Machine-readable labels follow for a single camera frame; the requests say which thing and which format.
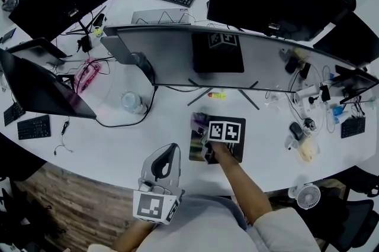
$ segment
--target white table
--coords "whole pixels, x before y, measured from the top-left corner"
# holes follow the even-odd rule
[[[195,0],[189,13],[197,21],[206,19],[207,0]],[[105,13],[107,24],[128,24],[134,11],[162,8],[176,8],[158,0],[109,0]],[[206,25],[210,22],[197,22]],[[60,36],[57,44],[67,54],[76,51],[77,36]],[[18,29],[9,45],[18,44],[28,37]],[[98,45],[90,54],[92,57],[106,57],[106,49]],[[71,59],[85,59],[86,54],[80,52]],[[323,66],[330,60],[317,54],[316,60]],[[59,72],[67,72],[80,63],[66,63]],[[125,66],[118,62],[109,62],[110,75],[98,75],[91,86],[81,95],[98,115],[104,124],[114,125],[135,122],[140,116],[134,116],[120,108],[120,95],[125,90],[135,91],[148,102],[152,95],[152,86],[136,66]],[[107,64],[102,63],[103,70]],[[285,149],[285,139],[290,134],[289,125],[296,121],[290,110],[285,95],[279,95],[275,104],[266,105],[265,92],[246,91],[261,110],[257,111],[238,91],[226,91],[226,100],[203,97],[190,107],[187,103],[201,91],[180,93],[161,87],[156,93],[153,108],[149,116],[141,124],[125,128],[104,128],[96,121],[82,118],[70,118],[70,126],[64,136],[68,149],[53,150],[60,144],[60,132],[67,117],[51,115],[50,138],[36,140],[17,139],[17,123],[4,127],[0,120],[0,132],[15,141],[21,147],[36,156],[68,171],[112,185],[137,188],[143,162],[147,156],[159,147],[171,142],[181,148],[180,186],[187,193],[205,193],[209,195],[225,195],[231,192],[227,179],[219,165],[206,165],[202,162],[189,161],[190,149],[190,116],[192,112],[205,112],[212,115],[246,118],[245,151],[242,167],[264,191],[289,188],[300,178],[303,182],[328,177],[337,172],[354,166],[375,154],[377,143],[376,109],[364,106],[366,112],[366,132],[350,138],[340,139],[341,126],[330,134],[322,124],[323,114],[316,112],[311,117],[321,130],[314,136],[320,153],[311,163],[302,161],[296,151]],[[10,91],[0,92],[0,111],[5,111],[11,104]],[[34,118],[35,113],[26,113],[20,120]]]

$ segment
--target water bottle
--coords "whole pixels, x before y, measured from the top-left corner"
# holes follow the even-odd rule
[[[125,111],[133,114],[145,114],[147,111],[147,106],[141,96],[133,91],[126,91],[121,95],[121,106]]]

